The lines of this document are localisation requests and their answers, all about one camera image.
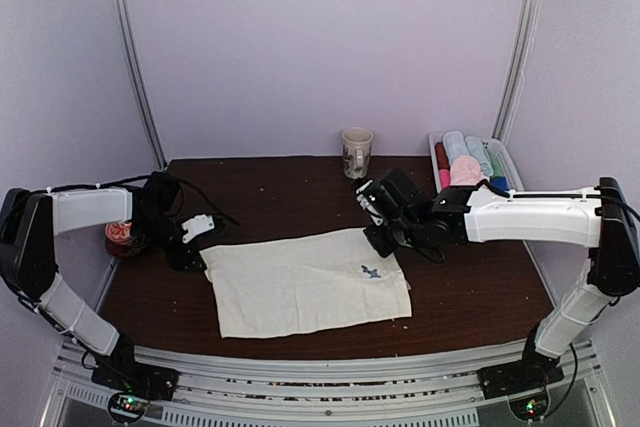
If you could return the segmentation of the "red white patterned bowl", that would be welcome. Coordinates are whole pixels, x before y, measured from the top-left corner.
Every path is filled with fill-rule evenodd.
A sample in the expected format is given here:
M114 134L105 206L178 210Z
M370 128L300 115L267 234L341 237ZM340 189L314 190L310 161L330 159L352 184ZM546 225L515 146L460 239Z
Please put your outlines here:
M105 226L105 236L109 245L130 246L134 243L131 222L113 222Z

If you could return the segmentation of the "pink towel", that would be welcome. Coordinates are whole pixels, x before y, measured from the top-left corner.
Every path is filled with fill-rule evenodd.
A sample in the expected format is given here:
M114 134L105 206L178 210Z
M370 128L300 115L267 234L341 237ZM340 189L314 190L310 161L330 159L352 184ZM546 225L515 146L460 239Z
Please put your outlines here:
M461 155L450 165L451 186L475 186L487 180L480 163L472 156Z
M445 189L451 185L450 171L448 169L439 170L439 180L441 189Z

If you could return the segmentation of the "cream towel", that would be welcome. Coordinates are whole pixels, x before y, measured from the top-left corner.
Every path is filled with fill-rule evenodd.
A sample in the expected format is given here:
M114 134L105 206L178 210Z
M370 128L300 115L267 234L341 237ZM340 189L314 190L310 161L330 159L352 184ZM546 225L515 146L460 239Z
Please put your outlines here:
M224 338L268 339L409 318L409 285L358 228L207 248Z

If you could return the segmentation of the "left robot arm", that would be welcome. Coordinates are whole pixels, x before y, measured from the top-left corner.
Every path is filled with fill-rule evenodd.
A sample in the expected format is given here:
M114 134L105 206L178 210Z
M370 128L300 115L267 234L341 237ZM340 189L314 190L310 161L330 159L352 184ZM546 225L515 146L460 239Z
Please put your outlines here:
M169 271L162 255L152 251L127 261L116 272L116 286L108 287L113 273L104 246L104 229L90 227L55 241L56 259L64 279L91 307L107 293L113 319L140 345L179 353L204 353L204 332L189 306L184 289L206 284L203 276ZM18 304L6 285L1 286L1 371L8 375L51 368L62 337L39 316Z

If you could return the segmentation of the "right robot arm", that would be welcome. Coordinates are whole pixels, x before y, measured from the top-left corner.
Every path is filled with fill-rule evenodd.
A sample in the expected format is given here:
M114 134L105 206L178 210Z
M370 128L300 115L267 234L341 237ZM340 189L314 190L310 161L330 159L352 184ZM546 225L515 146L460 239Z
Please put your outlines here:
M444 245L540 241L581 246L588 256L576 286L529 334L513 366L519 387L545 378L576 337L607 305L639 287L638 213L618 182L603 177L573 191L504 191L483 180L426 196L402 170L357 180L354 195L372 222L364 234L383 258L399 248L441 263Z

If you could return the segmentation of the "pink rolled towel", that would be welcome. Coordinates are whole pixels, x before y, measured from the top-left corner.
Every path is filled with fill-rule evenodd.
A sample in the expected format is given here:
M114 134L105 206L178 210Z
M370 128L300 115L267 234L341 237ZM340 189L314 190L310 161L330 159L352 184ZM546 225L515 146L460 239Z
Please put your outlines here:
M448 169L439 170L439 180L441 189L445 189L451 185L450 171Z

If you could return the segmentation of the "dark red rolled towel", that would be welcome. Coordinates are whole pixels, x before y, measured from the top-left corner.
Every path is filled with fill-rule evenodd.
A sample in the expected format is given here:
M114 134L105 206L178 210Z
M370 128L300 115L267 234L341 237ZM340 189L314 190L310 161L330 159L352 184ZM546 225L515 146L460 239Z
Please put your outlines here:
M437 142L434 144L435 154L436 154L436 164L439 170L449 170L449 158L446 153L446 149L442 142Z

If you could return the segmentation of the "floral ceramic mug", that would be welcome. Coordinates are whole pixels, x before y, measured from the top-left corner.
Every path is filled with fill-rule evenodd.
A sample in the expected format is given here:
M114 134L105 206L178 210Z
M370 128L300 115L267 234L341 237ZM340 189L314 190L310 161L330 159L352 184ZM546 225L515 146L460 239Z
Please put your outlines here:
M341 132L344 175L352 180L364 178L372 152L374 134L364 128L349 128Z

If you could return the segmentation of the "pale blue rolled towel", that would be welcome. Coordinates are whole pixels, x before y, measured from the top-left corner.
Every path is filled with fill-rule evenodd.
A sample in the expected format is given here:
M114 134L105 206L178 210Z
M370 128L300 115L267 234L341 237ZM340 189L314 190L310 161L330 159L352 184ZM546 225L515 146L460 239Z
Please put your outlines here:
M494 174L493 166L481 139L475 136L466 136L465 145L469 155L479 163L482 173L486 177L492 177Z

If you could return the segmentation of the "white plastic basket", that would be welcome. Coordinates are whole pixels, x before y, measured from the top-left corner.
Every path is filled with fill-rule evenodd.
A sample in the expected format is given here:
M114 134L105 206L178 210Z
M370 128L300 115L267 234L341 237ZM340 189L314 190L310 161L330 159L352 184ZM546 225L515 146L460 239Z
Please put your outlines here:
M428 145L429 145L429 154L431 157L433 177L434 177L434 185L435 190L439 193L441 189L440 180L439 180L439 169L436 164L436 154L434 149L434 144L440 142L442 139L443 133L441 132L430 132L427 135ZM485 138L482 140L488 154L492 153L497 160L500 162L501 167L503 169L503 173L508 185L509 189L513 189L516 191L523 191L524 185L521 181L520 175L517 171L517 168L506 148L506 146L494 138Z

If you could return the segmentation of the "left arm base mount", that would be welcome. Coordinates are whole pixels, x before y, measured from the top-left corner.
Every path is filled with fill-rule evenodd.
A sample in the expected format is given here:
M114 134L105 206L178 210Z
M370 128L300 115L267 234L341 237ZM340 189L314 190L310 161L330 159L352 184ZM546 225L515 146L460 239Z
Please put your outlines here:
M179 380L175 369L136 364L133 376L99 366L93 370L94 384L114 390L107 401L107 412L119 424L141 420L154 401L171 401Z

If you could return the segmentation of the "right aluminium frame post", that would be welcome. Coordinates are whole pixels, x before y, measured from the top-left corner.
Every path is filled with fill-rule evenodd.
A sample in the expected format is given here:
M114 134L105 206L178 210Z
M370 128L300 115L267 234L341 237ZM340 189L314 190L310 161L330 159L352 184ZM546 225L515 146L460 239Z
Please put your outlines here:
M521 0L518 25L497 117L491 137L507 144L522 88L527 57L534 43L541 0Z

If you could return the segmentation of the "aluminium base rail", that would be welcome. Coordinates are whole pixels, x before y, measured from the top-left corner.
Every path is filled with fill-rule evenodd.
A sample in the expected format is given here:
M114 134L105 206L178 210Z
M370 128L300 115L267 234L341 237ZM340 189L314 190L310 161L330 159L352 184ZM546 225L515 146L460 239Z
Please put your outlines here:
M137 358L179 374L174 397L127 417L132 426L522 426L524 408L550 403L548 426L613 426L596 353L578 343L565 377L488 399L478 373L511 362L521 342L408 357L270 361L139 348Z

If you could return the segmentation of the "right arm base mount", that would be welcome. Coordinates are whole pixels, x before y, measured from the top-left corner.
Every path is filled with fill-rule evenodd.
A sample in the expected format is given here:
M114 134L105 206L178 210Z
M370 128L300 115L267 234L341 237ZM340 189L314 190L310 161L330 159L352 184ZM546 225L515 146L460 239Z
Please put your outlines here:
M538 421L550 410L548 387L564 379L561 367L545 371L523 361L484 367L478 379L485 400L505 398L510 412L520 421Z

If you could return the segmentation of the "left aluminium frame post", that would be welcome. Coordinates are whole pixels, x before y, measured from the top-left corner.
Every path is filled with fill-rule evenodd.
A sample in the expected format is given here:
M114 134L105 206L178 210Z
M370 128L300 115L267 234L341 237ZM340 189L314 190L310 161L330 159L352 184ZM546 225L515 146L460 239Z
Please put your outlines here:
M114 0L114 4L124 48L126 67L142 127L157 167L164 170L167 168L168 162L161 145L159 132L149 103L141 63L136 48L128 2L127 0Z

